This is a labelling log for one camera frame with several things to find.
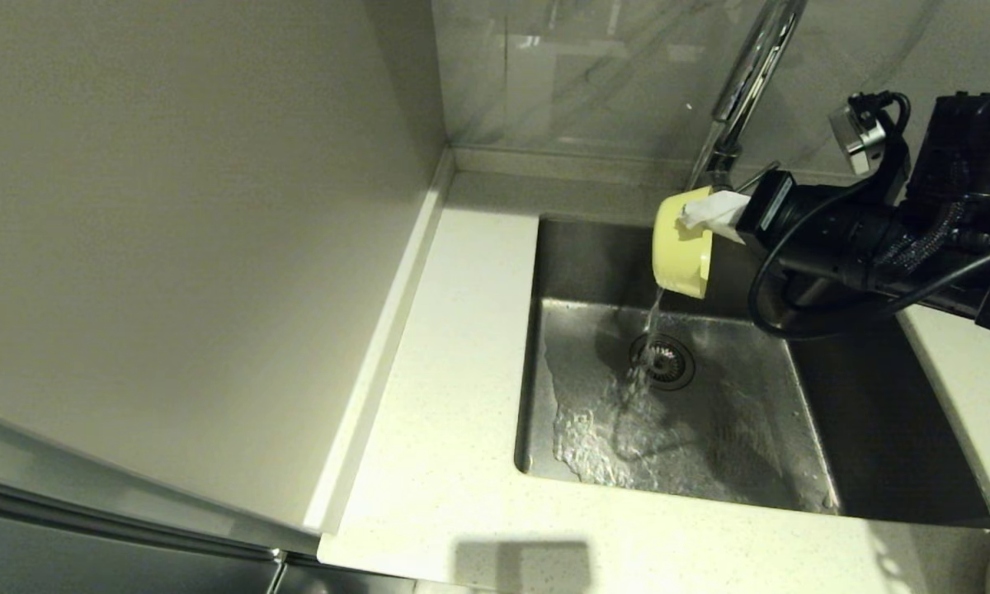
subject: robotic hand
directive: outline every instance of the robotic hand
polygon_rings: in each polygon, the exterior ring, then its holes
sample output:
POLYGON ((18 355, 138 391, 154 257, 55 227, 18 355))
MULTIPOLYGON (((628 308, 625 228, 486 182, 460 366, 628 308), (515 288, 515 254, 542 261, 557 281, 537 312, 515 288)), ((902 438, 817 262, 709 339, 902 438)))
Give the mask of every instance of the robotic hand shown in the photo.
POLYGON ((736 224, 763 257, 748 295, 757 326, 799 341, 924 304, 990 328, 990 95, 936 99, 912 177, 909 116, 905 95, 884 92, 854 95, 830 117, 855 172, 877 164, 852 186, 763 176, 736 224), (786 279, 792 319, 781 327, 759 308, 770 274, 786 279))

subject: sink basin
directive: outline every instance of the sink basin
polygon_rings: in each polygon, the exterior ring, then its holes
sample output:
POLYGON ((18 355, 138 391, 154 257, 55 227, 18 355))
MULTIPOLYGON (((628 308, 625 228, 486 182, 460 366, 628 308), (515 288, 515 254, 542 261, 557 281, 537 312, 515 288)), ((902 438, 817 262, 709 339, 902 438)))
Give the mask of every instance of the sink basin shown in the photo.
POLYGON ((766 335, 745 309, 758 261, 720 238, 707 298, 665 293, 653 312, 652 236, 540 222, 515 455, 522 473, 990 526, 898 321, 822 341, 766 335))

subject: chrome faucet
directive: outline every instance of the chrome faucet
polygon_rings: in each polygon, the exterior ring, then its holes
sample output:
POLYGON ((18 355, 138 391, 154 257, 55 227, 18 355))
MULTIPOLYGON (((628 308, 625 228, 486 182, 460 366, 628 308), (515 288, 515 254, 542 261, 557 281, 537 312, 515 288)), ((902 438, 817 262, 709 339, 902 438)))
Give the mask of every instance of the chrome faucet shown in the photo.
POLYGON ((741 133, 788 48, 804 7, 807 0, 766 0, 711 110, 714 121, 696 157, 686 189, 707 185, 714 186, 716 191, 733 188, 729 172, 741 153, 741 133))

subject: white countertop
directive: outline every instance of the white countertop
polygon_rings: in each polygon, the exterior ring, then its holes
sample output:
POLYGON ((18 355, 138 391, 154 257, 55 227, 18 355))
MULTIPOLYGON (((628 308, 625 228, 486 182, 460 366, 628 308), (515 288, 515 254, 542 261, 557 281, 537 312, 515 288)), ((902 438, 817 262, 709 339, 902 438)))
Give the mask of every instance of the white countertop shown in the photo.
POLYGON ((443 213, 348 508, 320 560, 506 591, 981 591, 984 530, 519 473, 536 230, 534 215, 443 213))

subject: drain strainer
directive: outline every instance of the drain strainer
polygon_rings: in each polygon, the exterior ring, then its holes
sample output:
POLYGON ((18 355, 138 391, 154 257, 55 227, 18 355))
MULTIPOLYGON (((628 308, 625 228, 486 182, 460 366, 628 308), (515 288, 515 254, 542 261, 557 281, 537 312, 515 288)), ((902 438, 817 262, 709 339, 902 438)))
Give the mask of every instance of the drain strainer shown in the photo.
POLYGON ((657 390, 684 388, 694 376, 695 364, 690 349, 675 338, 663 334, 643 334, 630 347, 631 365, 643 365, 649 386, 657 390))

